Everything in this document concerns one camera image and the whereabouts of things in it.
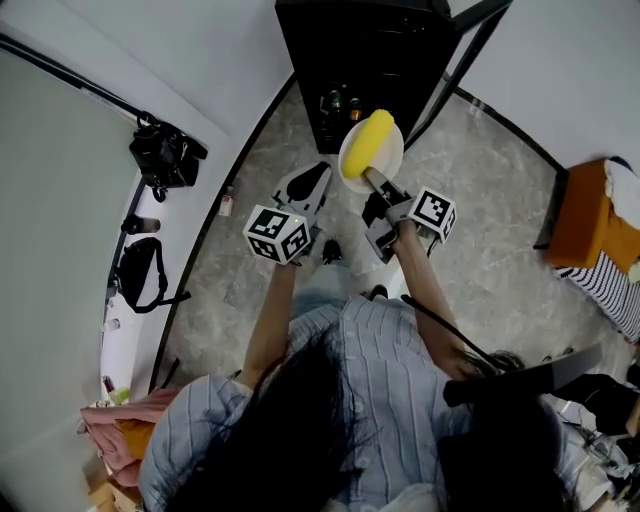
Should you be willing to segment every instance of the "black shoe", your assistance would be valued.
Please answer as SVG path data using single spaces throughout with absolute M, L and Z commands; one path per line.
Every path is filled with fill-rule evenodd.
M 340 260 L 342 260 L 342 251 L 340 250 L 338 242 L 335 240 L 328 240 L 327 243 L 324 244 L 324 250 L 322 251 L 323 263 L 328 265 L 329 263 Z
M 378 295 L 382 295 L 385 299 L 389 298 L 389 292 L 381 284 L 377 284 L 373 287 L 373 290 L 371 290 L 371 293 L 369 294 L 369 300 L 375 299 Z

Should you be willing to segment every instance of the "striped shirt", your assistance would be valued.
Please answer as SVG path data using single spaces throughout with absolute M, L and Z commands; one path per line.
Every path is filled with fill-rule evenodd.
M 336 500 L 351 512 L 371 512 L 416 484 L 427 484 L 436 490 L 431 496 L 438 495 L 444 478 L 437 443 L 468 431 L 471 415 L 464 406 L 449 408 L 444 402 L 449 377 L 431 360 L 414 311 L 381 298 L 320 306 L 291 322 L 291 349 L 320 333 L 343 347 L 355 412 L 377 432 L 356 453 L 360 478 Z M 139 487 L 151 512 L 165 509 L 216 435 L 215 425 L 239 418 L 249 398 L 250 391 L 219 376 L 203 377 L 181 391 L 156 426 L 141 467 Z

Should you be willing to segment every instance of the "black bag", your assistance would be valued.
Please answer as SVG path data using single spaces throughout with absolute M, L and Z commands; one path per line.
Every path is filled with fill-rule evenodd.
M 148 112 L 138 115 L 138 131 L 133 134 L 129 151 L 136 159 L 142 179 L 160 203 L 165 200 L 168 188 L 195 184 L 198 159 L 207 158 L 208 154 L 201 144 Z
M 138 299 L 147 280 L 147 273 L 151 266 L 151 260 L 156 254 L 158 264 L 158 296 L 147 306 L 138 306 Z M 136 313 L 148 313 L 164 304 L 177 304 L 191 297 L 189 292 L 176 295 L 173 299 L 164 300 L 164 292 L 167 291 L 167 276 L 164 273 L 162 262 L 162 244 L 160 240 L 152 236 L 142 238 L 124 248 L 124 254 L 120 258 L 120 265 L 115 269 L 118 280 L 118 291 L 124 297 L 131 309 Z

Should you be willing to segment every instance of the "bag strap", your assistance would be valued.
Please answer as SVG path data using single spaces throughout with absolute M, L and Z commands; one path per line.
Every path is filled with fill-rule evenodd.
M 136 304 L 129 304 L 131 309 L 133 309 L 136 313 L 149 313 L 153 311 L 158 306 L 164 306 L 165 304 L 178 304 L 179 302 L 185 301 L 191 298 L 191 294 L 189 292 L 181 293 L 180 295 L 176 295 L 172 299 L 164 299 L 164 292 L 167 291 L 167 287 L 169 283 L 167 281 L 167 275 L 164 273 L 164 262 L 162 261 L 162 244 L 160 240 L 157 238 L 150 237 L 152 242 L 150 242 L 154 248 L 156 253 L 156 264 L 158 267 L 158 295 L 155 299 L 153 299 L 146 306 L 138 306 Z

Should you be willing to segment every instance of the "pink cloth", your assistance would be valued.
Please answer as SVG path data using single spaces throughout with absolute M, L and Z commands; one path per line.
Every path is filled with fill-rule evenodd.
M 178 391 L 156 389 L 141 400 L 116 407 L 80 409 L 87 433 L 116 481 L 125 487 L 138 485 L 140 461 L 131 457 L 116 420 L 140 420 L 158 423 Z

